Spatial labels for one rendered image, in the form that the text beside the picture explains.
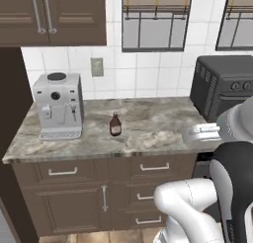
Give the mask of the brown wall cupboard door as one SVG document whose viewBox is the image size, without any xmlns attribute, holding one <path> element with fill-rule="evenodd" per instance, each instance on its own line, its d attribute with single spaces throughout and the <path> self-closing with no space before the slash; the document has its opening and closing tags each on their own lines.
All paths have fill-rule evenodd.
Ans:
<svg viewBox="0 0 253 243">
<path fill-rule="evenodd" d="M 42 0 L 37 0 L 43 35 L 38 33 L 33 0 L 0 0 L 0 45 L 33 46 L 47 42 Z"/>
<path fill-rule="evenodd" d="M 102 46 L 107 44 L 105 0 L 48 0 L 56 34 L 51 46 Z"/>
</svg>

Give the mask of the dark brown tall cabinet panel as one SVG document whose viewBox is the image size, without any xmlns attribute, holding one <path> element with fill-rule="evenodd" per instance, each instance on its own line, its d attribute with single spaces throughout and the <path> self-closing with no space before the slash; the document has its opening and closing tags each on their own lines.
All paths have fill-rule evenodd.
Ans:
<svg viewBox="0 0 253 243">
<path fill-rule="evenodd" d="M 19 47 L 0 47 L 0 243 L 39 243 L 14 170 L 2 158 L 33 103 Z"/>
</svg>

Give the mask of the grey coffee machine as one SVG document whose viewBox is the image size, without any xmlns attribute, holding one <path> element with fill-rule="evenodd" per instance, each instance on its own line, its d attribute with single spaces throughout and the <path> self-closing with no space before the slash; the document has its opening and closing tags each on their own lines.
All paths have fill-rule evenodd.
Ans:
<svg viewBox="0 0 253 243">
<path fill-rule="evenodd" d="M 41 123 L 40 139 L 77 139 L 82 134 L 84 105 L 79 73 L 43 74 L 33 86 Z"/>
</svg>

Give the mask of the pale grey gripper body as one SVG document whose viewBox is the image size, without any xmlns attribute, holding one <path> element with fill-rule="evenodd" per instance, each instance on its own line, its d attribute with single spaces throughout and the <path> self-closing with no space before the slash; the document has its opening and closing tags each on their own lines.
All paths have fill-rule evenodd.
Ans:
<svg viewBox="0 0 253 243">
<path fill-rule="evenodd" d="M 220 127 L 215 123 L 202 123 L 187 127 L 182 132 L 185 143 L 220 141 Z"/>
</svg>

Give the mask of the dark brown ketchup bottle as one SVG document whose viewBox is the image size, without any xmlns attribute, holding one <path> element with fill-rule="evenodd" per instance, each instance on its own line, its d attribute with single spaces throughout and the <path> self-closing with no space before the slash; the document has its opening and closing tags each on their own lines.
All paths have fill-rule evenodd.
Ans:
<svg viewBox="0 0 253 243">
<path fill-rule="evenodd" d="M 118 113 L 114 112 L 114 115 L 110 121 L 110 134 L 112 136 L 118 136 L 122 133 L 122 123 L 119 120 Z"/>
</svg>

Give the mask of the brown base cupboard door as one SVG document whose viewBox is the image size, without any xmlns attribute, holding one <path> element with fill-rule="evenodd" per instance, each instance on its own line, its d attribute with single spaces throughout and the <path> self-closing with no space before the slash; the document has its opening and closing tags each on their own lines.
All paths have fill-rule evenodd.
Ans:
<svg viewBox="0 0 253 243">
<path fill-rule="evenodd" d="M 108 210 L 104 212 L 103 185 L 106 184 L 66 184 L 23 189 L 38 236 L 109 230 L 110 198 L 107 188 Z"/>
</svg>

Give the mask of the black toaster oven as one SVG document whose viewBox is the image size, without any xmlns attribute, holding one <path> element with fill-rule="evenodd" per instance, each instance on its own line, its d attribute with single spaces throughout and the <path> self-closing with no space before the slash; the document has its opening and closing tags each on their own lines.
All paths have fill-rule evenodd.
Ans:
<svg viewBox="0 0 253 243">
<path fill-rule="evenodd" d="M 190 100 L 206 120 L 253 96 L 252 55 L 201 55 L 197 58 Z"/>
</svg>

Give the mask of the narrow grey framed window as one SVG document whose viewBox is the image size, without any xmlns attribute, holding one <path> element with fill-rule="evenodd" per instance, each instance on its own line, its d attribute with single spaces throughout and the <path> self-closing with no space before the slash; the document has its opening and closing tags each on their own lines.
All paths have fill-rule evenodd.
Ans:
<svg viewBox="0 0 253 243">
<path fill-rule="evenodd" d="M 253 0 L 226 0 L 217 51 L 253 50 Z"/>
</svg>

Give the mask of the wide brown drawer front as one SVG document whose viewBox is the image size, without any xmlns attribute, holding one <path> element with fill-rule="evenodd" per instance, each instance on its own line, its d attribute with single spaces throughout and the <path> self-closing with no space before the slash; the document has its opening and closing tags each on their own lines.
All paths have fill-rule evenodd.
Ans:
<svg viewBox="0 0 253 243">
<path fill-rule="evenodd" d="M 78 168 L 75 175 L 49 176 L 48 169 L 53 172 L 72 171 Z M 107 159 L 73 160 L 42 162 L 36 165 L 36 171 L 41 183 L 63 182 L 101 182 L 109 177 Z"/>
</svg>

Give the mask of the wide grey framed window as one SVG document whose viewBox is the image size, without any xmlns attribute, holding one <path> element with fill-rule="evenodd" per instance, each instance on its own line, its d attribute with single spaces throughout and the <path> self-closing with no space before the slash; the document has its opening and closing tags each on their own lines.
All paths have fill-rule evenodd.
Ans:
<svg viewBox="0 0 253 243">
<path fill-rule="evenodd" d="M 192 0 L 123 0 L 123 51 L 183 51 L 191 2 Z"/>
</svg>

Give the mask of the grey wall outlet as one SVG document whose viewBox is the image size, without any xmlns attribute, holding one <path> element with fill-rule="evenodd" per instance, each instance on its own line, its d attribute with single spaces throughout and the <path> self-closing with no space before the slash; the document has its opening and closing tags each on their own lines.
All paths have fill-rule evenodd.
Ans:
<svg viewBox="0 0 253 243">
<path fill-rule="evenodd" d="M 91 59 L 91 73 L 93 77 L 103 77 L 104 76 L 104 65 L 102 58 L 92 58 Z"/>
</svg>

